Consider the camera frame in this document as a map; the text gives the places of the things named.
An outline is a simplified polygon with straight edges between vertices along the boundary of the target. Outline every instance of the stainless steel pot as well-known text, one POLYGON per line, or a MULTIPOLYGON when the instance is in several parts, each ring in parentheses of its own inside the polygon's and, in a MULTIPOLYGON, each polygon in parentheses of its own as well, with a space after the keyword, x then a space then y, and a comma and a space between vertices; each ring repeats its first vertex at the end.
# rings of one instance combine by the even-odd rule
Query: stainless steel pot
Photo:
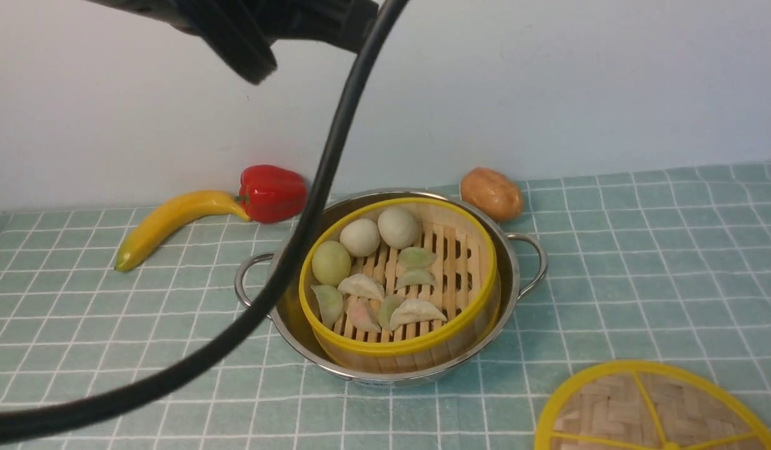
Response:
MULTIPOLYGON (((496 327, 493 328, 491 333, 488 334, 488 336, 485 336, 485 339, 477 342, 473 347, 466 351, 465 354, 452 361, 448 361, 445 364, 437 365, 422 371, 387 375, 354 371, 330 361, 325 351, 322 350, 319 343, 316 341, 313 330, 311 330, 310 324, 308 324, 308 320, 305 318, 305 314, 302 312, 300 306, 299 294, 297 293, 299 274, 294 273, 291 284, 288 285, 283 298, 280 299, 277 306, 271 311, 271 314, 269 314, 269 319, 273 320, 274 325, 277 327, 277 331, 280 332, 280 335, 285 338, 294 350, 313 362, 313 364, 329 371, 329 373, 333 373, 335 376, 345 379, 345 381, 353 381, 357 384, 378 388, 407 388, 436 381, 440 377, 450 373, 450 371, 454 370, 454 368, 458 367, 472 356, 476 355, 499 336, 503 328, 505 328, 505 324, 510 319, 511 314, 513 314, 518 299, 522 298, 524 294, 536 287, 547 273, 548 261, 546 252, 540 247, 540 243, 537 239, 533 238, 533 236, 518 233, 505 234, 493 220, 489 219, 488 216, 483 214, 482 211, 477 210, 477 208, 472 207, 468 203, 447 199, 447 197, 438 196, 429 191, 417 191, 413 189, 365 191, 354 197, 349 197, 349 199, 335 202, 323 211, 319 224, 320 230, 317 236, 319 236, 320 233, 323 233, 323 231, 333 223, 343 219, 347 214, 353 213, 353 211, 359 208, 387 199, 404 197, 425 197, 453 203, 477 217, 483 224, 483 227, 488 230, 496 247, 497 267, 502 285, 499 321, 496 323, 496 327), (511 240, 526 242, 532 245, 538 253, 538 258, 540 260, 538 272, 536 273, 535 278, 533 278, 533 280, 525 287, 520 287, 519 263, 516 254, 511 250, 509 242, 511 240)), ((271 267, 269 267, 268 271, 270 276, 271 271, 274 270, 277 263, 280 261, 280 254, 286 243, 287 241, 283 242, 282 247, 274 253, 255 254, 245 260, 245 262, 241 263, 240 267, 238 267, 236 279, 234 280, 234 288, 236 289, 236 295, 239 302, 243 305, 248 307, 253 301, 249 299, 243 290, 243 278, 246 276, 246 272, 256 263, 271 260, 271 267)))

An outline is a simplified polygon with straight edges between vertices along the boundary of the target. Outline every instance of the pot rim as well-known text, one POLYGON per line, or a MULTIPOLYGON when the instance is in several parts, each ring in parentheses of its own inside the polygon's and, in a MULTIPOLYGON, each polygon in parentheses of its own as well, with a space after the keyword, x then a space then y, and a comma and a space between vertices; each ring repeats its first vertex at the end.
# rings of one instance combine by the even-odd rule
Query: pot rim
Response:
MULTIPOLYGON (((503 296, 507 294, 508 302, 505 305, 505 310, 503 310, 499 320, 496 322, 496 325, 494 325, 494 328, 491 330, 491 332, 488 333, 485 338, 481 339, 479 342, 477 342, 474 347, 470 348, 466 353, 463 353, 462 355, 451 359, 451 361, 444 362, 443 364, 439 364, 437 366, 429 367, 424 370, 420 371, 410 371, 410 372, 403 372, 403 373, 396 373, 396 374, 379 374, 379 373, 370 373, 370 372, 363 372, 363 371, 356 371, 352 369, 348 369, 345 367, 342 367, 340 365, 335 364, 334 362, 327 361, 327 359, 323 359, 322 357, 316 355, 316 353, 313 353, 312 351, 308 350, 307 347, 302 345, 299 340, 297 340, 293 334, 288 331, 288 328, 285 326, 285 322, 283 322, 280 312, 275 307, 273 310, 271 310, 271 321, 274 322, 275 327, 277 328, 277 331, 279 331, 280 336, 285 339, 288 344, 294 348, 300 355, 305 357, 305 359, 308 359, 309 361, 313 362, 313 364, 316 364, 317 366, 323 368, 326 371, 330 371, 331 373, 335 374, 336 376, 339 376, 343 379, 347 379, 348 381, 351 381, 352 379, 356 379, 357 381, 370 381, 373 384, 377 383, 388 383, 388 382, 400 382, 400 381, 416 381, 416 379, 428 379, 433 376, 437 376, 440 373, 445 373, 445 371, 451 370, 452 368, 456 367, 457 365, 462 364, 463 362, 470 359, 472 356, 479 353, 483 348, 485 348, 487 345, 489 345, 494 339, 496 339, 497 336, 502 333, 502 331, 505 329, 505 325, 507 324, 508 320, 513 315, 513 310, 516 307, 516 303, 518 302, 518 299, 520 297, 520 293, 522 292, 522 288, 520 287, 520 273, 519 273, 519 263, 518 263, 518 257, 514 250, 510 248, 510 242, 508 239, 507 234, 505 234, 504 231, 499 228, 499 226, 494 222, 490 217, 486 216, 485 213, 482 213, 482 211, 478 210, 477 208, 474 208, 472 205, 462 202, 457 199, 450 199, 450 197, 442 196, 441 194, 437 194, 434 192, 431 192, 427 189, 416 189, 416 188, 381 188, 381 189, 373 189, 368 191, 362 191, 358 192, 356 194, 352 194, 351 196, 343 197, 342 199, 338 199, 336 201, 333 201, 331 203, 328 203, 325 206, 325 210, 328 208, 336 207, 337 205, 346 202, 351 201, 354 199, 359 199, 361 197, 367 197, 367 196, 373 196, 374 194, 417 194, 418 196, 422 197, 429 197, 429 198, 435 198, 439 200, 443 200, 445 202, 453 203, 454 205, 457 205, 460 208, 465 209, 465 211, 468 211, 468 213, 471 213, 473 216, 476 216, 477 219, 479 219, 483 227, 485 227, 488 231, 491 231, 493 236, 499 240, 500 245, 502 245, 503 248, 505 248, 508 254, 508 260, 510 261, 511 266, 511 272, 513 273, 513 287, 511 287, 511 290, 509 292, 503 293, 503 296)), ((288 245, 288 240, 290 239, 291 233, 289 233, 288 239, 284 239, 283 242, 280 244, 280 247, 274 252, 273 258, 271 258, 271 263, 268 269, 267 278, 271 276, 271 271, 276 268, 276 265, 280 261, 280 256, 282 255, 283 249, 286 245, 288 245)))

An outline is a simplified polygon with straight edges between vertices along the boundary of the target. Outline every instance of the dumpling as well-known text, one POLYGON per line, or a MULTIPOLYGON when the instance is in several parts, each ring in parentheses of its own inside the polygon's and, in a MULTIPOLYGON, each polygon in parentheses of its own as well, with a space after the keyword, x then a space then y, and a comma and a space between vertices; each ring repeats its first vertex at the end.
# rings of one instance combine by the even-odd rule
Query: dumpling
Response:
POLYGON ((368 304, 367 299, 357 299, 349 306, 349 310, 346 311, 351 324, 360 331, 368 331, 369 333, 379 333, 382 331, 380 325, 377 325, 374 319, 374 310, 371 309, 371 305, 368 304))
POLYGON ((401 288, 413 286, 414 284, 429 284, 434 286, 436 285, 436 279, 434 274, 427 269, 410 269, 405 271, 405 273, 396 280, 396 287, 394 287, 394 290, 399 291, 401 288))
POLYGON ((338 285, 338 290, 350 296, 363 297, 365 299, 385 298, 385 288, 366 274, 358 273, 343 279, 338 285))
POLYGON ((393 311, 389 325, 391 330, 396 330, 399 325, 414 324, 425 320, 446 322, 446 316, 427 300, 407 299, 393 311))
POLYGON ((408 247, 399 252, 399 264, 406 269, 428 268, 438 259, 437 254, 426 248, 408 247))
POLYGON ((403 301, 405 301, 405 297, 403 296, 385 297, 385 300, 380 303, 380 311, 377 313, 380 327, 393 331, 393 328, 391 328, 391 316, 393 315, 393 311, 396 310, 403 301))
POLYGON ((343 314, 343 294, 327 284, 311 286, 310 288, 316 294, 322 324, 327 328, 332 328, 343 314))

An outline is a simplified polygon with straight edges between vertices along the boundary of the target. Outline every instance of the red bell pepper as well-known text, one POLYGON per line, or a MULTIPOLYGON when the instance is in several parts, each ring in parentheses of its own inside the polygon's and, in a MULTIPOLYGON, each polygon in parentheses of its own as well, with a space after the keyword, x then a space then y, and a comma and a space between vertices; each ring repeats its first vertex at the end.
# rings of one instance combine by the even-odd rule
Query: red bell pepper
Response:
POLYGON ((307 200, 307 184, 296 172, 263 164, 247 167, 240 174, 238 201, 256 222, 291 219, 302 213, 307 200))

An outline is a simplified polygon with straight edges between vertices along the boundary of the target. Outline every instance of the bamboo steamer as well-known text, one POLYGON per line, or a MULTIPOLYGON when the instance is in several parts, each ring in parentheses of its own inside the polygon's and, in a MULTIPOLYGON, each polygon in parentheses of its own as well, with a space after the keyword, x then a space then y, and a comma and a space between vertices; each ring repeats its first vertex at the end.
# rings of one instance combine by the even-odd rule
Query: bamboo steamer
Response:
MULTIPOLYGON (((496 250, 480 222, 454 204, 428 197, 376 202, 343 217, 316 240, 302 265, 299 297, 316 339, 336 364, 366 373, 423 370, 463 355, 493 329, 500 302, 496 250), (408 286, 394 291, 403 268, 397 265, 399 251, 384 242, 371 256, 354 258, 351 274, 367 274, 385 287, 386 296, 428 300, 443 311, 447 322, 425 321, 402 325, 393 333, 372 333, 357 330, 343 313, 333 327, 326 327, 311 289, 319 284, 311 270, 316 248, 327 240, 338 240, 348 223, 357 219, 376 222, 382 211, 394 206, 410 211, 422 224, 422 234, 413 245, 437 254, 428 268, 436 287, 408 286)), ((345 309, 355 300, 357 297, 348 296, 345 309)), ((379 300, 365 300, 375 313, 379 311, 379 300)))
POLYGON ((771 450, 771 432, 727 391, 679 367, 610 361, 580 371, 538 419, 536 450, 771 450))

